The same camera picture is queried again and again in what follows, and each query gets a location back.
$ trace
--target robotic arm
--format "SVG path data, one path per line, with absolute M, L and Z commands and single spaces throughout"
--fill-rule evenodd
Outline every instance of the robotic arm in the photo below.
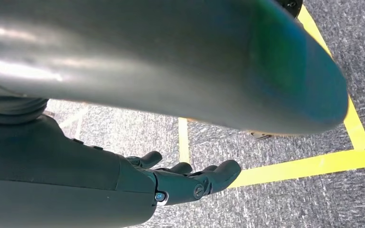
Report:
M 301 1 L 278 2 L 0 0 L 0 228 L 140 224 L 240 173 L 84 145 L 42 114 L 47 98 L 276 134 L 340 123 L 340 70 L 293 22 Z

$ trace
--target gray carpet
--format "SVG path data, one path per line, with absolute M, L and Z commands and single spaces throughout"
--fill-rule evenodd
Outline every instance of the gray carpet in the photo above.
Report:
M 365 127 L 365 1 L 305 0 L 348 79 Z M 85 110 L 64 128 L 86 144 L 129 155 L 163 153 L 178 162 L 177 118 L 87 104 L 51 101 L 58 122 Z M 313 136 L 254 140 L 248 133 L 197 122 L 188 125 L 192 165 L 226 159 L 245 169 L 352 148 L 343 125 Z M 229 189 L 201 201 L 159 208 L 139 228 L 365 227 L 365 169 Z

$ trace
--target robotic hand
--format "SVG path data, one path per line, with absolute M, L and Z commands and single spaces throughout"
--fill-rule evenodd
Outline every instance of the robotic hand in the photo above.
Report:
M 162 155 L 153 151 L 142 158 L 127 157 L 139 171 L 148 175 L 156 185 L 154 200 L 158 206 L 192 202 L 203 196 L 226 189 L 240 174 L 236 161 L 228 160 L 221 165 L 211 165 L 204 170 L 192 173 L 188 163 L 180 162 L 172 168 L 150 170 Z
M 192 202 L 226 189 L 241 171 L 231 160 L 192 174 L 184 162 L 150 169 L 161 159 L 159 152 L 125 158 L 86 146 L 67 138 L 45 115 L 22 124 L 0 122 L 0 227 L 136 225 L 157 206 Z

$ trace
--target yellow floor marking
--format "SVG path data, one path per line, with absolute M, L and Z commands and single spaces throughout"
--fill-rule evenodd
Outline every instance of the yellow floor marking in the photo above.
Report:
M 357 115 L 352 99 L 349 97 L 349 107 L 344 120 L 345 128 L 354 149 L 365 149 L 365 130 Z
M 327 44 L 319 32 L 316 23 L 307 11 L 306 7 L 301 8 L 298 19 L 303 24 L 304 29 L 321 45 L 321 47 L 331 55 Z M 365 149 L 365 129 L 357 115 L 352 99 L 349 97 L 349 108 L 347 116 L 344 120 L 345 128 L 352 142 L 354 149 Z
M 186 118 L 178 118 L 178 144 L 180 151 L 180 162 L 191 164 L 188 144 L 188 123 Z
M 243 170 L 229 188 L 365 168 L 365 150 L 329 153 Z

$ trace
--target bolt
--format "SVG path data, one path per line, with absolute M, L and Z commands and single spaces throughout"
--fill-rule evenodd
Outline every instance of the bolt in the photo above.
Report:
M 161 202 L 161 201 L 163 201 L 165 198 L 166 198 L 166 195 L 165 195 L 164 193 L 161 193 L 161 192 L 157 192 L 157 193 L 154 195 L 154 199 L 155 199 L 157 202 Z
M 203 195 L 204 195 L 204 189 L 203 186 L 201 184 L 198 184 L 197 186 L 195 186 L 194 189 L 194 197 L 199 200 Z

